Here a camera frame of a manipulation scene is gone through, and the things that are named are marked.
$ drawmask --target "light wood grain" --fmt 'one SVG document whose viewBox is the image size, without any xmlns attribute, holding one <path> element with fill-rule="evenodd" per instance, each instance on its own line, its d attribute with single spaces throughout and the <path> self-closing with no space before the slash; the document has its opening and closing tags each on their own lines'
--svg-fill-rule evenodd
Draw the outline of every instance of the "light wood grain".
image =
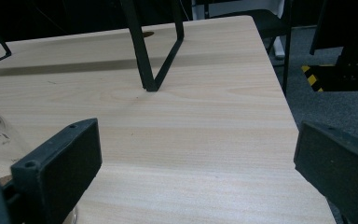
<svg viewBox="0 0 358 224">
<path fill-rule="evenodd" d="M 155 73 L 172 24 L 144 27 Z M 158 92 L 127 30 L 8 43 L 0 112 L 37 147 L 98 118 L 103 166 L 78 223 L 334 223 L 293 163 L 297 129 L 249 17 L 185 23 Z"/>
</svg>

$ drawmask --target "chair leg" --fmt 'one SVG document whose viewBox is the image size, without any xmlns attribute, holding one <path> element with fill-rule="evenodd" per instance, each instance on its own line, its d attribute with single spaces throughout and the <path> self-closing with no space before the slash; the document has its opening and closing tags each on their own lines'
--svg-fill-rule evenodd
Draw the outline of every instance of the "chair leg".
<svg viewBox="0 0 358 224">
<path fill-rule="evenodd" d="M 284 68 L 283 68 L 283 83 L 282 83 L 282 91 L 284 96 L 286 96 L 286 90 L 287 90 L 287 77 L 289 73 L 289 54 L 290 54 L 291 38 L 292 38 L 292 29 L 290 28 L 289 32 L 286 34 L 286 46 L 284 48 Z"/>
<path fill-rule="evenodd" d="M 267 54 L 269 54 L 269 53 L 271 52 L 271 49 L 272 49 L 272 47 L 274 46 L 274 42 L 275 42 L 275 39 L 276 39 L 276 38 L 277 38 L 276 36 L 274 36 L 274 37 L 271 38 L 271 40 L 270 40 L 270 42 L 269 42 L 269 45 L 268 45 L 268 47 L 266 48 Z"/>
</svg>

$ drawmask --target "hazard stripe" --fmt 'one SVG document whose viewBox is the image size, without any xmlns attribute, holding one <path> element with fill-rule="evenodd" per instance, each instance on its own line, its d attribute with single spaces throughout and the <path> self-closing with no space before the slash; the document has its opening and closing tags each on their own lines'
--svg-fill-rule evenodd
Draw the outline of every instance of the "hazard stripe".
<svg viewBox="0 0 358 224">
<path fill-rule="evenodd" d="M 308 82 L 310 83 L 310 85 L 312 86 L 313 84 L 315 84 L 316 82 L 316 77 L 314 75 L 308 77 Z"/>
<path fill-rule="evenodd" d="M 320 82 L 318 81 L 318 78 L 313 74 L 310 66 L 304 65 L 301 66 L 301 69 L 304 72 L 304 75 L 306 76 L 310 86 L 314 91 L 324 91 Z"/>
</svg>

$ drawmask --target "black chair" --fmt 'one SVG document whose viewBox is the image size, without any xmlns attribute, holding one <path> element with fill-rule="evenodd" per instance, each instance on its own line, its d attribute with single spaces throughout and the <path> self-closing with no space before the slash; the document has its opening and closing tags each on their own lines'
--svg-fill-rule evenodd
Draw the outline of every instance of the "black chair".
<svg viewBox="0 0 358 224">
<path fill-rule="evenodd" d="M 286 44 L 284 50 L 284 64 L 283 65 L 283 82 L 282 82 L 282 91 L 286 95 L 286 86 L 287 86 L 287 76 L 289 69 L 289 54 L 290 54 L 290 39 L 291 39 L 291 7 L 292 0 L 285 0 L 283 6 L 282 17 L 279 18 L 277 15 L 273 14 L 267 9 L 254 9 L 247 11 L 237 11 L 232 13 L 221 14 L 217 16 L 210 16 L 209 5 L 220 3 L 220 2 L 232 2 L 239 0 L 199 0 L 196 5 L 204 5 L 204 14 L 205 19 L 214 19 L 214 18 L 224 18 L 224 17 L 233 17 L 233 16 L 251 16 L 255 21 L 255 26 L 257 27 L 258 33 L 262 39 L 270 38 L 268 47 L 266 48 L 267 53 L 269 54 L 273 43 L 277 36 L 286 36 Z"/>
</svg>

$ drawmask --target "chair backrest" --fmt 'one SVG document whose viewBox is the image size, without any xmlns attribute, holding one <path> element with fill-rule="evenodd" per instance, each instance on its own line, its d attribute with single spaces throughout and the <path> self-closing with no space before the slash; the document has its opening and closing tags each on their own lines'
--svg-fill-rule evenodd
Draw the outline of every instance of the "chair backrest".
<svg viewBox="0 0 358 224">
<path fill-rule="evenodd" d="M 196 6 L 201 6 L 203 5 L 203 9 L 204 9 L 204 18 L 205 19 L 210 19 L 211 17 L 211 13 L 210 13 L 210 5 L 213 5 L 213 4 L 217 4 L 217 3 L 226 3 L 226 2 L 246 2 L 246 0 L 195 0 L 195 5 Z M 292 5 L 292 2 L 293 0 L 281 0 L 282 3 L 280 3 L 279 5 L 279 9 L 278 10 L 278 14 L 279 11 L 282 13 L 282 18 L 284 20 L 287 21 L 287 23 L 289 23 L 290 21 L 290 14 L 291 14 L 291 5 Z"/>
</svg>

